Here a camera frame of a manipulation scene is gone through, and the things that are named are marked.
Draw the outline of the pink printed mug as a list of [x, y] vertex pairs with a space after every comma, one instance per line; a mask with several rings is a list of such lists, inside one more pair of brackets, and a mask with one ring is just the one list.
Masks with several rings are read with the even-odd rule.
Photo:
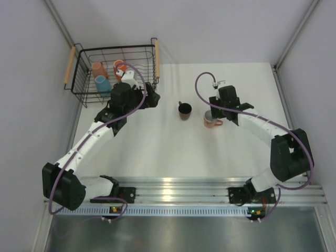
[[203, 120], [204, 120], [204, 126], [209, 129], [223, 125], [222, 120], [212, 117], [211, 110], [208, 110], [204, 113]]

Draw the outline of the orange mug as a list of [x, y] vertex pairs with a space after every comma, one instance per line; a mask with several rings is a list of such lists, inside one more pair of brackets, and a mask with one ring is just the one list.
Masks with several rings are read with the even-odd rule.
[[124, 64], [123, 60], [116, 60], [113, 63], [114, 75], [115, 75], [118, 82], [122, 81], [122, 77], [123, 77], [124, 73], [127, 71], [127, 69], [128, 69], [128, 67], [127, 67], [127, 65]]

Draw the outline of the blue mug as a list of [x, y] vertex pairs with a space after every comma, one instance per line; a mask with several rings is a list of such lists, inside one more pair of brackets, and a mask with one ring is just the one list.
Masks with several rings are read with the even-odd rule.
[[94, 80], [97, 92], [102, 97], [110, 97], [112, 86], [105, 76], [99, 75]]

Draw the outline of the salmon dotted mug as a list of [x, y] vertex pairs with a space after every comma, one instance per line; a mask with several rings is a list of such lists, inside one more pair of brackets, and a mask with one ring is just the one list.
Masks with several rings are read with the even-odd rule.
[[93, 62], [91, 69], [94, 78], [98, 76], [104, 76], [106, 79], [109, 79], [108, 72], [102, 62]]

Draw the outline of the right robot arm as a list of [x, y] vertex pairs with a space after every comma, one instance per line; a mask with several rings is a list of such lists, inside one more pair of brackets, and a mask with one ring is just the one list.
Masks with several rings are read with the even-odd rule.
[[304, 130], [289, 130], [258, 115], [254, 106], [240, 102], [234, 86], [222, 87], [215, 83], [214, 89], [216, 95], [209, 98], [212, 118], [227, 119], [270, 147], [269, 167], [248, 179], [241, 192], [232, 196], [231, 203], [258, 202], [266, 190], [313, 169], [314, 161]]

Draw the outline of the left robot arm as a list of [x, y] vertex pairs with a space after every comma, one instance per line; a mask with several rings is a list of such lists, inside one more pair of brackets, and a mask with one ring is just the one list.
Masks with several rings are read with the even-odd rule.
[[117, 83], [107, 105], [98, 112], [89, 130], [68, 153], [56, 163], [42, 169], [43, 195], [71, 211], [84, 201], [115, 202], [120, 195], [119, 182], [111, 176], [86, 176], [90, 160], [112, 140], [127, 123], [127, 116], [138, 109], [155, 108], [160, 95], [150, 83], [137, 89], [128, 83]]

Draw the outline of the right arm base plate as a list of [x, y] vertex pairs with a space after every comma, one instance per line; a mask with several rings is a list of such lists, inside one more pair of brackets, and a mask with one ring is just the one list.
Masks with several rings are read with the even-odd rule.
[[262, 192], [248, 194], [243, 187], [228, 188], [229, 202], [235, 205], [244, 204], [274, 204], [276, 195], [273, 188], [269, 188]]

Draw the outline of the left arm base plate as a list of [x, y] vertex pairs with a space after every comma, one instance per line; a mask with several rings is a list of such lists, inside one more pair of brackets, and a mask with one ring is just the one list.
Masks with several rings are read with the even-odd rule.
[[135, 187], [117, 187], [112, 190], [112, 193], [108, 196], [104, 196], [105, 199], [102, 199], [102, 196], [91, 199], [91, 203], [119, 203], [116, 199], [111, 198], [121, 198], [129, 204], [133, 204], [136, 197], [136, 188]]

